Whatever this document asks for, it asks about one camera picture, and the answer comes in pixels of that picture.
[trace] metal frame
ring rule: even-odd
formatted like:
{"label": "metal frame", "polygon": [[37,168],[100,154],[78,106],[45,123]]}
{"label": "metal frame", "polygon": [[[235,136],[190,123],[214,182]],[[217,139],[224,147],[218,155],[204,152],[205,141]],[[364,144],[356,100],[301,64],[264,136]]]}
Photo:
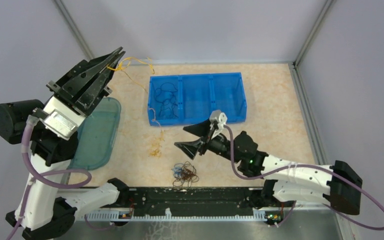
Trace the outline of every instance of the metal frame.
{"label": "metal frame", "polygon": [[[94,54],[92,53],[91,49],[89,48],[86,40],[83,38],[81,32],[79,31],[78,27],[76,26],[76,23],[72,19],[70,13],[68,12],[67,8],[65,7],[62,0],[53,0],[56,7],[60,11],[62,17],[64,18],[64,21],[68,25],[69,29],[71,30],[74,38],[76,39],[78,45],[80,46],[81,50],[85,54],[85,56],[89,59],[95,58]],[[299,102],[299,107],[301,109],[302,117],[304,120],[305,128],[307,131],[308,139],[310,142],[311,150],[314,156],[314,159],[317,164],[319,165],[327,165],[329,164],[329,161],[326,157],[326,153],[322,144],[322,140],[317,128],[316,120],[313,115],[313,111],[310,106],[310,102],[307,96],[304,79],[302,78],[300,74],[300,65],[303,62],[307,52],[311,48],[314,40],[316,39],[320,29],[323,26],[323,23],[328,15],[328,13],[331,11],[332,7],[334,6],[336,0],[326,0],[320,14],[317,17],[317,20],[315,21],[306,41],[304,42],[301,50],[298,53],[298,56],[296,57],[296,60],[293,62],[289,62],[289,70],[292,77],[292,82],[295,88],[296,96]],[[357,229],[349,221],[344,220],[339,215],[336,215],[337,219],[337,225],[340,231],[340,234],[342,235],[343,239],[359,239],[359,234]]]}

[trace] blue plastic bin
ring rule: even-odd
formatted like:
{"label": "blue plastic bin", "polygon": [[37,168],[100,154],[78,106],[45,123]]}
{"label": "blue plastic bin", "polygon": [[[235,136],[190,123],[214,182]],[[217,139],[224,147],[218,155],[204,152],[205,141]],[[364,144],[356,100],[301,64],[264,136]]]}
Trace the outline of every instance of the blue plastic bin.
{"label": "blue plastic bin", "polygon": [[[151,76],[148,108],[162,126],[197,124],[220,109],[228,123],[247,118],[247,100],[240,72]],[[154,111],[148,109],[151,126]]]}

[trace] teal plastic tray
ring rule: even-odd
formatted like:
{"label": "teal plastic tray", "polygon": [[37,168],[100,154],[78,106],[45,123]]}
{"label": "teal plastic tray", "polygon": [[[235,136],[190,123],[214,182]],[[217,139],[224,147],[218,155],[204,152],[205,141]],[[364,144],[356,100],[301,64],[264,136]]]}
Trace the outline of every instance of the teal plastic tray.
{"label": "teal plastic tray", "polygon": [[78,129],[78,147],[70,168],[94,170],[108,163],[117,136],[122,107],[112,97],[101,100]]}

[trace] plastic container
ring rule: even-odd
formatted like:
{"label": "plastic container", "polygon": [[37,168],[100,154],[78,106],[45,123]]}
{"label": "plastic container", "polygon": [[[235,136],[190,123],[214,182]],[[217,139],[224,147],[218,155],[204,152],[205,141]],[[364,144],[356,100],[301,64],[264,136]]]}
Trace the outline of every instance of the plastic container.
{"label": "plastic container", "polygon": [[112,97],[101,100],[78,128],[78,147],[70,168],[94,170],[108,163],[113,152],[122,107]]}
{"label": "plastic container", "polygon": [[[155,110],[162,126],[197,124],[214,110],[227,115],[228,123],[247,118],[247,100],[240,72],[151,76],[148,108]],[[158,126],[148,109],[151,126]]]}

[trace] marble-patterned tabletop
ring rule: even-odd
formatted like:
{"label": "marble-patterned tabletop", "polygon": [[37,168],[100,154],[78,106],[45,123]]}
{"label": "marble-patterned tabletop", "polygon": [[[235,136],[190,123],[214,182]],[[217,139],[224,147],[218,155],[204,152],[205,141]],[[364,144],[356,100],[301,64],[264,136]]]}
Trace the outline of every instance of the marble-patterned tabletop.
{"label": "marble-patterned tabletop", "polygon": [[[243,123],[231,124],[237,136],[246,131],[260,151],[299,163],[314,164],[314,158],[300,106],[287,64],[180,64],[155,65],[155,75],[241,72],[247,101]],[[126,72],[148,90],[151,71],[146,65],[129,66]],[[182,126],[163,127],[161,156],[150,156],[152,143],[160,136],[158,127],[150,126],[147,113],[148,94],[127,76],[117,71],[109,84],[110,97],[121,104],[121,120],[110,161],[91,171],[88,186],[100,186],[119,178],[130,187],[171,187],[172,168],[188,157],[174,142],[196,140]],[[257,187],[263,180],[242,180],[234,175],[228,160],[207,152],[191,161],[199,181],[193,187]],[[70,183],[84,180],[72,174]]]}

